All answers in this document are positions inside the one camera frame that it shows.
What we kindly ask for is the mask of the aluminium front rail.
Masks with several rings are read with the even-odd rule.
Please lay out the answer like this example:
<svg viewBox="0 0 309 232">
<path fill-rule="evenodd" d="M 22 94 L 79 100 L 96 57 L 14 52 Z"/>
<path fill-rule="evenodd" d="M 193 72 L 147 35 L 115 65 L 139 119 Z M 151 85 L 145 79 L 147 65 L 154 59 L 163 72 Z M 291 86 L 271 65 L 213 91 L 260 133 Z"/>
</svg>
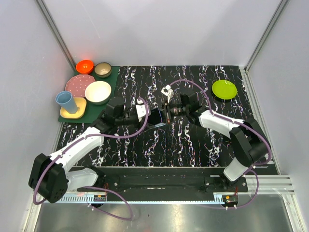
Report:
<svg viewBox="0 0 309 232">
<path fill-rule="evenodd" d="M 260 195 L 289 195 L 294 193 L 292 183 L 287 176 L 255 176 L 249 174 L 244 177 L 247 182 L 248 192 L 246 193 L 214 193 L 213 201 L 197 201 L 197 202 L 128 202 L 119 193 L 106 188 L 91 189 L 80 188 L 66 192 L 63 197 L 55 203 L 94 203 L 94 204 L 121 204 L 128 202 L 129 204 L 224 204 L 228 201 L 228 197 L 235 196 L 236 202 L 240 202 L 239 198 L 244 195 L 253 197 L 255 194 Z"/>
</svg>

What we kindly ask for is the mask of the pink dotted plate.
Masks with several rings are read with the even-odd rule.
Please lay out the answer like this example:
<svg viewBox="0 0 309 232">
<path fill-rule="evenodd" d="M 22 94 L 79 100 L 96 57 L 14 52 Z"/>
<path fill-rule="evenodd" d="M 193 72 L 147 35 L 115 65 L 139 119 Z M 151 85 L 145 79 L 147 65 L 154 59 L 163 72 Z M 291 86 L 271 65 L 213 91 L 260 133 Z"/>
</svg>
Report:
<svg viewBox="0 0 309 232">
<path fill-rule="evenodd" d="M 65 91 L 69 91 L 73 97 L 85 97 L 85 90 L 91 84 L 95 82 L 93 76 L 88 74 L 79 74 L 72 77 L 64 88 Z"/>
</svg>

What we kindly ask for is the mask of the orange bowl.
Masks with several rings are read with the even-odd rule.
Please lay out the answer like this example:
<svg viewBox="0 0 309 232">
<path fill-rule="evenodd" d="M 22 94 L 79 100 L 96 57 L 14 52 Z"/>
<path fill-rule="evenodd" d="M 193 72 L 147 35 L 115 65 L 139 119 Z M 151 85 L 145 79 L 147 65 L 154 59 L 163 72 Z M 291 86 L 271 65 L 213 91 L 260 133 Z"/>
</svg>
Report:
<svg viewBox="0 0 309 232">
<path fill-rule="evenodd" d="M 94 63 L 91 60 L 84 59 L 79 61 L 75 68 L 80 74 L 90 74 L 94 69 Z"/>
</svg>

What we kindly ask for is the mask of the light blue cup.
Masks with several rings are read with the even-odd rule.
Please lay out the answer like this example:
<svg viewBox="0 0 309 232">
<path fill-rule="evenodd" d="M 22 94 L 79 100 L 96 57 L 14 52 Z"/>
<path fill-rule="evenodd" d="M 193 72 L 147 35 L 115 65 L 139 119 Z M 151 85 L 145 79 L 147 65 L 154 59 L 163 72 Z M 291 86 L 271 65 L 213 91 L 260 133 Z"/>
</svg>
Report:
<svg viewBox="0 0 309 232">
<path fill-rule="evenodd" d="M 74 97 L 69 91 L 59 92 L 56 95 L 56 102 L 70 114 L 75 114 L 78 111 Z"/>
</svg>

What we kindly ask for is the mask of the lime green plate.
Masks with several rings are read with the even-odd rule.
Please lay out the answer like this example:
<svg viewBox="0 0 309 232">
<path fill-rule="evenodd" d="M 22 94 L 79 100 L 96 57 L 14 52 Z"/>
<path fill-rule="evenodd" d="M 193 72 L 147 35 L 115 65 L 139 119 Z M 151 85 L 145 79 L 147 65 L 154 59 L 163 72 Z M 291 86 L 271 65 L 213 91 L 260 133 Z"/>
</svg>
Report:
<svg viewBox="0 0 309 232">
<path fill-rule="evenodd" d="M 233 99 L 238 93 L 236 86 L 227 80 L 218 80 L 214 82 L 212 91 L 216 97 L 222 100 Z"/>
</svg>

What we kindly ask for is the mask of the aluminium corner post left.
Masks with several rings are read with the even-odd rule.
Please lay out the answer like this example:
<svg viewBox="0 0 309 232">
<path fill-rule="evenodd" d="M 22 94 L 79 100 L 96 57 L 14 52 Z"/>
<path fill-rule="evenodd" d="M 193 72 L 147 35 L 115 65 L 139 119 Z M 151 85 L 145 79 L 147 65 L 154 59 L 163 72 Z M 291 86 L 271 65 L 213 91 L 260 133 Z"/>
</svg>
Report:
<svg viewBox="0 0 309 232">
<path fill-rule="evenodd" d="M 43 15 L 51 33 L 53 34 L 56 42 L 58 43 L 63 55 L 65 56 L 67 62 L 70 65 L 71 69 L 73 71 L 76 71 L 76 67 L 75 67 L 76 62 L 74 61 L 73 56 L 72 56 L 71 52 L 69 51 L 59 29 L 58 29 L 52 15 L 51 15 L 50 11 L 49 11 L 49 9 L 48 9 L 48 7 L 46 6 L 45 1 L 35 0 L 34 2 L 37 4 L 41 14 Z"/>
</svg>

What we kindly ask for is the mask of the brown patterned bowl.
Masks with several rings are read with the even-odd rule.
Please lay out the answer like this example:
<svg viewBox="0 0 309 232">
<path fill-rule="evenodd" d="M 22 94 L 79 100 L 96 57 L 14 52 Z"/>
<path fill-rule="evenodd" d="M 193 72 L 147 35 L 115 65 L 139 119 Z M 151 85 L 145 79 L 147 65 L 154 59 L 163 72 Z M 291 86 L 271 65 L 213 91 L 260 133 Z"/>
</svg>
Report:
<svg viewBox="0 0 309 232">
<path fill-rule="evenodd" d="M 112 73 L 112 66 L 107 62 L 101 62 L 95 66 L 95 74 L 101 78 L 106 78 Z"/>
</svg>

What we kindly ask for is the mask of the green mat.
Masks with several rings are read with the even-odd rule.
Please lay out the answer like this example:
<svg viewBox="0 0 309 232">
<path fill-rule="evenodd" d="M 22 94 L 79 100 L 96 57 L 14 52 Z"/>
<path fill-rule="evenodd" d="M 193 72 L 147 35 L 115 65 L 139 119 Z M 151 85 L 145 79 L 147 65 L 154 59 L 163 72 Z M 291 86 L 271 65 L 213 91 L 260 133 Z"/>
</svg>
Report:
<svg viewBox="0 0 309 232">
<path fill-rule="evenodd" d="M 92 71 L 89 75 L 93 76 L 96 81 L 105 81 L 109 83 L 112 87 L 111 97 L 114 96 L 114 91 L 116 88 L 116 82 L 119 72 L 119 66 L 112 66 L 112 73 L 106 77 L 101 78 L 96 75 L 95 71 Z M 101 113 L 102 110 L 106 108 L 106 104 L 103 105 L 95 105 L 87 101 L 87 105 L 85 108 L 85 113 L 80 119 L 66 119 L 61 116 L 58 117 L 58 122 L 67 122 L 67 123 L 92 123 Z"/>
</svg>

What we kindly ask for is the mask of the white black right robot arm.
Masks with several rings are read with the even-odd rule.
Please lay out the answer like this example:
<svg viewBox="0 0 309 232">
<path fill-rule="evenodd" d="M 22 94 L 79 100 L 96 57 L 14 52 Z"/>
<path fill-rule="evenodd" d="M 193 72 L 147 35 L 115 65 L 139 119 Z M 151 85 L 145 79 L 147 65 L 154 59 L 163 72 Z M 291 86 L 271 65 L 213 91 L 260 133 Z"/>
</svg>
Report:
<svg viewBox="0 0 309 232">
<path fill-rule="evenodd" d="M 195 93 L 182 94 L 181 103 L 176 104 L 169 103 L 173 96 L 171 89 L 164 89 L 162 93 L 167 97 L 162 104 L 166 123 L 171 123 L 176 116 L 184 116 L 190 123 L 214 130 L 230 140 L 235 157 L 223 173 L 215 178 L 215 189 L 228 192 L 236 188 L 239 179 L 262 157 L 270 154 L 269 141 L 254 118 L 240 120 L 211 112 L 210 108 L 199 104 Z"/>
</svg>

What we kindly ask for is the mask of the white bowl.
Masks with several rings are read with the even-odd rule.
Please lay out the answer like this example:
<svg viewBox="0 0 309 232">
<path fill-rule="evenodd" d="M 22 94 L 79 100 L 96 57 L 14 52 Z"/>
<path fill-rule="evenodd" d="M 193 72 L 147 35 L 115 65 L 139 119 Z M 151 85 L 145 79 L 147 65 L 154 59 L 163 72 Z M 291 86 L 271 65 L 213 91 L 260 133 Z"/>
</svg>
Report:
<svg viewBox="0 0 309 232">
<path fill-rule="evenodd" d="M 95 81 L 85 89 L 85 98 L 93 104 L 106 104 L 112 94 L 112 87 L 105 81 Z"/>
</svg>

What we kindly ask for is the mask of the dark blue phone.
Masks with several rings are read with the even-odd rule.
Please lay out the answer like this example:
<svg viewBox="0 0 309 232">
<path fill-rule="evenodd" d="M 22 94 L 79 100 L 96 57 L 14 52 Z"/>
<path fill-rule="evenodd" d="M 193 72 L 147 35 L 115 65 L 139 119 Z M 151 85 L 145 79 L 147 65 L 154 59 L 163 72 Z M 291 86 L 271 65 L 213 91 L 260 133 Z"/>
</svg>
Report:
<svg viewBox="0 0 309 232">
<path fill-rule="evenodd" d="M 148 123 L 151 125 L 157 125 L 164 123 L 164 117 L 162 116 L 162 111 L 159 108 L 151 110 L 151 114 L 148 116 Z"/>
</svg>

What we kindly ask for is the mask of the aluminium corner post right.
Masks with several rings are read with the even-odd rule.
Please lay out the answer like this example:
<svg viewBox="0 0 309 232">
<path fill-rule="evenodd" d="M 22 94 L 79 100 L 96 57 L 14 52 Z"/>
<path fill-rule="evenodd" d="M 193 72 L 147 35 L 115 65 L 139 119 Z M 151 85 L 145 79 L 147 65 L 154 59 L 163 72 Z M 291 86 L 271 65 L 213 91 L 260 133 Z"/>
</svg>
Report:
<svg viewBox="0 0 309 232">
<path fill-rule="evenodd" d="M 271 32 L 275 28 L 280 16 L 284 12 L 285 8 L 287 7 L 289 0 L 280 0 L 275 12 L 273 13 L 270 21 L 268 22 L 261 38 L 259 39 L 252 55 L 250 56 L 247 64 L 244 66 L 244 70 L 246 73 L 249 72 L 250 68 L 252 67 L 253 63 L 255 62 L 257 56 L 259 55 L 260 51 L 262 50 L 265 42 L 267 41 L 268 37 L 270 36 Z"/>
</svg>

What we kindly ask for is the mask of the aluminium corner post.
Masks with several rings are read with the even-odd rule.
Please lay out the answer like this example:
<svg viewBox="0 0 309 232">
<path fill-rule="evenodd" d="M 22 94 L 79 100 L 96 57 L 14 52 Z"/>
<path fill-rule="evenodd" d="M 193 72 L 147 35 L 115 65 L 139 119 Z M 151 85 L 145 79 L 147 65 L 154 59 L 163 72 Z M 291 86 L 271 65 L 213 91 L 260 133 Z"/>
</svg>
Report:
<svg viewBox="0 0 309 232">
<path fill-rule="evenodd" d="M 37 4 L 41 14 L 43 15 L 51 33 L 53 34 L 56 42 L 58 43 L 63 55 L 65 56 L 67 62 L 70 65 L 71 69 L 73 71 L 76 71 L 76 67 L 75 67 L 76 62 L 74 61 L 73 56 L 72 56 L 71 52 L 69 51 L 59 29 L 58 29 L 52 15 L 51 15 L 50 11 L 49 11 L 49 9 L 48 9 L 48 7 L 46 6 L 45 1 L 35 0 L 34 2 Z"/>
<path fill-rule="evenodd" d="M 259 55 L 260 51 L 262 50 L 265 42 L 267 41 L 268 37 L 270 36 L 271 32 L 275 28 L 280 16 L 284 12 L 285 8 L 287 7 L 289 0 L 280 0 L 275 12 L 273 13 L 270 21 L 268 22 L 261 38 L 259 39 L 252 55 L 250 56 L 247 64 L 244 66 L 244 70 L 246 73 L 249 72 L 250 68 L 252 67 L 253 63 L 255 62 L 257 56 Z"/>
</svg>

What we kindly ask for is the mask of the yellow square plate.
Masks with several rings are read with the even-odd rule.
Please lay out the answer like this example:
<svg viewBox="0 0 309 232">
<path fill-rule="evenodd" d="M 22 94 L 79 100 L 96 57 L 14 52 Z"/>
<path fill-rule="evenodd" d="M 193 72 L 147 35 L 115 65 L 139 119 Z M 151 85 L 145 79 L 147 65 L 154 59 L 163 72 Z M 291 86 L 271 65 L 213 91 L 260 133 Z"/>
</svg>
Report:
<svg viewBox="0 0 309 232">
<path fill-rule="evenodd" d="M 66 118 L 66 119 L 80 119 L 84 115 L 85 109 L 86 109 L 86 105 L 87 105 L 86 99 L 81 98 L 81 97 L 74 97 L 74 101 L 76 103 L 78 111 L 75 114 L 70 114 L 63 107 L 61 107 L 61 109 L 60 109 L 60 116 L 62 118 Z"/>
</svg>

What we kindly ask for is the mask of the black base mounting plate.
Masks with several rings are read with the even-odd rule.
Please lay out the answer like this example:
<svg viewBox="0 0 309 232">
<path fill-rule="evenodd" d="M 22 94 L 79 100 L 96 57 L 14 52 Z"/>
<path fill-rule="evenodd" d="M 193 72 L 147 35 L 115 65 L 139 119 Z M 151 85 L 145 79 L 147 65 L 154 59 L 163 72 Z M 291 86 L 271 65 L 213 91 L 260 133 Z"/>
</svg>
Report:
<svg viewBox="0 0 309 232">
<path fill-rule="evenodd" d="M 95 187 L 113 190 L 128 202 L 213 201 L 214 193 L 246 193 L 244 177 L 229 183 L 222 168 L 101 167 Z"/>
</svg>

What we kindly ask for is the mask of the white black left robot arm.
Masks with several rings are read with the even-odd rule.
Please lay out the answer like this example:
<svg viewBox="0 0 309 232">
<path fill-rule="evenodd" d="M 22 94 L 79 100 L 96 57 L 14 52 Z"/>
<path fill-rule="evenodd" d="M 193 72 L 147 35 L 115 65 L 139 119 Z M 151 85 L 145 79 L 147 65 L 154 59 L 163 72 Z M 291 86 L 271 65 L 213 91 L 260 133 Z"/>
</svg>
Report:
<svg viewBox="0 0 309 232">
<path fill-rule="evenodd" d="M 121 98 L 113 97 L 106 108 L 90 126 L 62 149 L 50 154 L 39 154 L 33 163 L 28 185 L 34 190 L 33 203 L 55 203 L 71 190 L 91 188 L 100 191 L 104 187 L 104 173 L 95 167 L 72 171 L 72 167 L 94 148 L 101 146 L 105 138 L 127 139 L 140 134 L 147 123 L 149 108 L 145 99 L 139 97 L 133 114 L 124 110 Z M 130 135 L 116 136 L 118 126 L 143 122 L 140 129 Z"/>
</svg>

